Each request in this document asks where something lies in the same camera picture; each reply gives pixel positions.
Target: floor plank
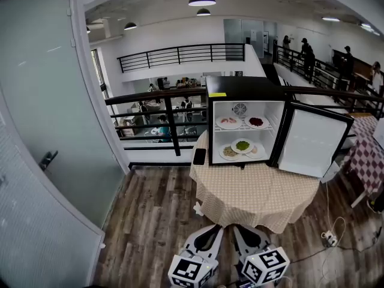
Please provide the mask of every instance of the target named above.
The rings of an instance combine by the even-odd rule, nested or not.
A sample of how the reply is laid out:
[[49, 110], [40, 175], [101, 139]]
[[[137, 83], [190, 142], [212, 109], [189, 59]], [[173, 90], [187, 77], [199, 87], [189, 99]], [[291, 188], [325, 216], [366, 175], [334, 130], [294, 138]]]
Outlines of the floor plank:
[[[258, 228], [289, 256], [286, 275], [292, 278], [293, 287], [318, 287], [320, 281], [320, 287], [375, 287], [384, 275], [384, 237], [372, 244], [383, 220], [371, 213], [365, 202], [350, 208], [361, 189], [352, 186], [348, 176], [336, 176], [328, 182], [328, 191], [331, 224], [337, 217], [346, 221], [340, 247], [325, 249], [320, 237], [329, 229], [326, 185], [319, 186], [302, 217], [288, 224], [283, 233]], [[170, 287], [167, 273], [173, 255], [191, 233], [212, 224], [196, 215], [195, 202], [196, 183], [189, 177], [188, 167], [134, 167], [104, 225], [106, 247], [99, 257], [94, 283], [109, 288]], [[337, 235], [343, 230], [343, 221], [337, 221]], [[219, 267], [207, 287], [235, 287], [237, 259], [233, 232], [226, 229], [217, 257]], [[287, 280], [278, 286], [290, 287]]]

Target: door handle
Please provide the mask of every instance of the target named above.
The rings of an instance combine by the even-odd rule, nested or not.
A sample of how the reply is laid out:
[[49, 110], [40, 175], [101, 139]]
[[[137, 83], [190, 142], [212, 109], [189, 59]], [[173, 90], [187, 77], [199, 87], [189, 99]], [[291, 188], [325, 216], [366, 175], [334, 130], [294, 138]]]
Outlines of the door handle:
[[52, 153], [49, 151], [47, 152], [43, 159], [41, 159], [41, 161], [39, 162], [38, 166], [40, 166], [40, 168], [45, 171], [48, 167], [48, 165], [53, 161], [53, 159], [55, 159], [55, 157], [58, 155], [58, 151], [55, 151], [55, 153], [52, 155]]

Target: person in teal shirt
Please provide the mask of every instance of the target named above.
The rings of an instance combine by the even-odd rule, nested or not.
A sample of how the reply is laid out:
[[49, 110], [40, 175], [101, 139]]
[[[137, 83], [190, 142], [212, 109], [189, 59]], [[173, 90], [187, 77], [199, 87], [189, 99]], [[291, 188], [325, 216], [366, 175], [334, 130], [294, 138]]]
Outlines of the person in teal shirt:
[[[160, 123], [165, 124], [167, 122], [167, 118], [165, 115], [160, 115], [159, 117]], [[169, 133], [169, 127], [168, 126], [163, 126], [160, 127], [160, 130], [158, 132], [159, 136], [165, 137], [163, 139], [160, 139], [158, 142], [170, 142], [170, 133]]]

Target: black phone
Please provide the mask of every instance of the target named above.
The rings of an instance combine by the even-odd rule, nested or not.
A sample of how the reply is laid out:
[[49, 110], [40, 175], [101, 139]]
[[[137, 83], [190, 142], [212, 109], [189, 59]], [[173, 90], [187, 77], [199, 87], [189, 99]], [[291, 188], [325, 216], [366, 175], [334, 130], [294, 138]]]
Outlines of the black phone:
[[197, 166], [203, 166], [205, 163], [205, 148], [196, 148], [196, 152], [194, 153], [193, 164]]

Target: mini fridge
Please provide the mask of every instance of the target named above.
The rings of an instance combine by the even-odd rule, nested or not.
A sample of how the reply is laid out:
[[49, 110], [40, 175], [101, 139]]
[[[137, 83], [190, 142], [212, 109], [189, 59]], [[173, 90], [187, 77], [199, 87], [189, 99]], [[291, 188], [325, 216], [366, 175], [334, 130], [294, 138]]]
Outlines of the mini fridge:
[[209, 165], [266, 162], [321, 178], [353, 118], [290, 99], [265, 77], [207, 77]]

